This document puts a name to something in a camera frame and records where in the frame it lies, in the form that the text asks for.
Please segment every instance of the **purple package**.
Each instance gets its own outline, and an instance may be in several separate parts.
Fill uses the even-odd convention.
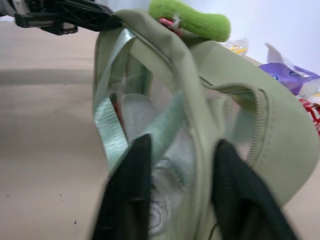
[[[307,75],[306,77],[303,77],[297,74],[296,72],[292,71],[286,65],[278,62],[263,64],[259,68],[261,68],[263,71],[270,74],[273,78],[282,83],[294,95],[299,94],[302,86],[305,83],[320,78],[319,75],[313,72],[307,71],[298,66],[294,66],[296,71]]]

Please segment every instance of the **red object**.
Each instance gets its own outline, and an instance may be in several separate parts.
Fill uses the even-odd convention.
[[[313,104],[307,100],[305,100],[302,97],[296,96],[300,103],[304,106],[307,114],[310,116],[311,120],[313,121],[313,124],[318,131],[318,134],[320,136],[320,108],[319,105]]]
[[[117,95],[115,94],[111,94],[110,95],[110,100],[112,102],[112,106],[114,108],[114,111],[116,113],[116,116],[118,117],[119,119],[119,122],[121,124],[121,127],[122,127],[122,130],[124,132],[124,134],[127,136],[127,133],[126,133],[126,128],[125,128],[125,122],[124,122],[124,119],[122,117],[122,112],[121,112],[121,104],[120,102],[118,101],[118,98],[117,98]]]
[[[182,37],[182,31],[180,28],[175,28],[172,27],[172,25],[174,24],[174,22],[172,20],[166,19],[164,17],[160,17],[159,18],[159,23],[162,24],[163,26],[165,26],[167,29],[169,29],[170,31],[174,32],[175,34],[177,34],[179,37]]]

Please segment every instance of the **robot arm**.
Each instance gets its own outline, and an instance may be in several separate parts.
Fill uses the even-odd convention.
[[[120,27],[112,11],[94,0],[0,0],[0,16],[14,17],[21,28],[40,28],[61,36],[78,27],[95,32]]]

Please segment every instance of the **snack wrapper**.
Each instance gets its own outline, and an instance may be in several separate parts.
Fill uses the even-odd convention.
[[[249,42],[246,38],[236,41],[227,41],[224,47],[234,52],[235,54],[245,56],[248,52]]]
[[[320,105],[311,103],[300,96],[296,96],[300,103],[304,106],[307,114],[310,116],[313,124],[320,136]]]
[[[299,95],[304,99],[308,99],[318,91],[319,75],[293,65],[269,43],[266,43],[266,46],[268,47],[268,63],[260,66],[262,70],[282,83],[294,95]]]

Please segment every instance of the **red clip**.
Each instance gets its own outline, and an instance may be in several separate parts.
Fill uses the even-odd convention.
[[[167,29],[169,29],[170,31],[174,32],[179,37],[182,37],[183,34],[182,34],[181,29],[173,27],[174,22],[172,20],[168,20],[168,19],[166,19],[164,17],[160,17],[158,21],[159,21],[160,24],[165,26]]]

